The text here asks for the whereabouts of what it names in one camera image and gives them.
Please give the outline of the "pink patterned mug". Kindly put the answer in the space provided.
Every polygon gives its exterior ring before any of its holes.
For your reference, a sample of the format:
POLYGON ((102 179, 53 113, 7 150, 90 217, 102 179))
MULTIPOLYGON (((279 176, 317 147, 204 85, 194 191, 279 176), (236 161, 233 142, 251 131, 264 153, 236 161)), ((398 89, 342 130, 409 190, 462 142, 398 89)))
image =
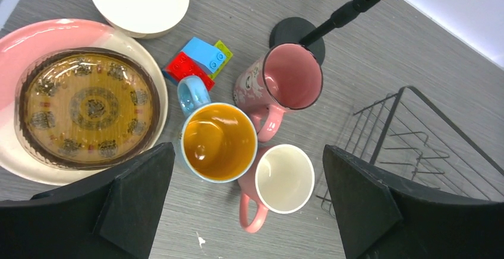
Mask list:
POLYGON ((302 45, 283 43, 237 78, 233 97, 264 143, 275 136, 284 114, 312 106, 322 88, 323 72, 316 57, 302 45))

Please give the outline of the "beige ceramic bowl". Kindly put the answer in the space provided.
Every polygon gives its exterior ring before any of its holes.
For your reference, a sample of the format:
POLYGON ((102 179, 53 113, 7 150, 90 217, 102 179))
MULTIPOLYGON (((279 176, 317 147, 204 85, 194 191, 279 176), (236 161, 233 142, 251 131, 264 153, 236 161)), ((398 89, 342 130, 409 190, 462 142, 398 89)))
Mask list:
POLYGON ((153 39, 184 18, 190 0, 92 0, 105 20, 133 38, 153 39))

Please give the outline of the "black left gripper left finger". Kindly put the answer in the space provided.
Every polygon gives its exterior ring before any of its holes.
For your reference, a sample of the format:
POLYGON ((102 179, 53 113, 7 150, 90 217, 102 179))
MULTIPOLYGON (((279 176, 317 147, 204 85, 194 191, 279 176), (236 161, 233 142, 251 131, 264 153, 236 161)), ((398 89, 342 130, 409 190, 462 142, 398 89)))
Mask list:
POLYGON ((29 200, 1 202, 2 258, 148 258, 174 168, 171 143, 29 200))

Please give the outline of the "pink beige leaf plate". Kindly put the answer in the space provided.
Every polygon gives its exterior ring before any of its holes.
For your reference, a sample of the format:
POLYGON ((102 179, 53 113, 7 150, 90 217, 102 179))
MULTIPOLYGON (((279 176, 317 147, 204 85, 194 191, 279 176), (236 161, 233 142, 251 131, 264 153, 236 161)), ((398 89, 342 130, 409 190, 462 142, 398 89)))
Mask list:
POLYGON ((92 170, 63 170, 40 163, 21 146, 14 126, 15 89, 28 66, 48 53, 82 47, 114 50, 144 66, 160 100, 159 124, 147 147, 153 147, 160 137, 168 116, 168 90, 158 64, 138 41, 97 21, 40 21, 1 38, 1 171, 48 185, 66 185, 94 174, 92 170))

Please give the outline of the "blue mug yellow inside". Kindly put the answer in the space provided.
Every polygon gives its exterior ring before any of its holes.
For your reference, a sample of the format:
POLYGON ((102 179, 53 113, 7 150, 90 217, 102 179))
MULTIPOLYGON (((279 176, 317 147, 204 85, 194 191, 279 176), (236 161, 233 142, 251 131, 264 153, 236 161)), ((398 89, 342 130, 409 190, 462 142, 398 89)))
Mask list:
POLYGON ((177 163, 212 183, 232 182, 243 176, 258 150, 250 118, 234 105, 211 101, 198 76, 183 78, 177 96, 185 116, 174 138, 177 163))

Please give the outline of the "plain pink mug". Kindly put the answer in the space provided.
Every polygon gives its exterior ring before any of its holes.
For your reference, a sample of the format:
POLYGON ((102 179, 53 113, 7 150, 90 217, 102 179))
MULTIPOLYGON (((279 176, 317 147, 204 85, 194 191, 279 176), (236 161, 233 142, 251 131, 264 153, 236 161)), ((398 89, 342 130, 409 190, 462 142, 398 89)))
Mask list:
POLYGON ((291 144, 262 147, 238 179, 240 225, 249 233, 263 226, 269 211, 290 214, 301 209, 314 190, 314 167, 308 155, 291 144))

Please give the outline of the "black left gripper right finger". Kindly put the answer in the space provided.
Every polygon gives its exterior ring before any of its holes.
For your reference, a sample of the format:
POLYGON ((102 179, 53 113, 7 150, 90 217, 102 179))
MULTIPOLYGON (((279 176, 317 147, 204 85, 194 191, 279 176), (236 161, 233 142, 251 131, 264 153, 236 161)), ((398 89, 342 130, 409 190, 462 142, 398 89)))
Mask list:
POLYGON ((335 146, 323 167, 347 258, 503 257, 503 203, 426 187, 335 146))

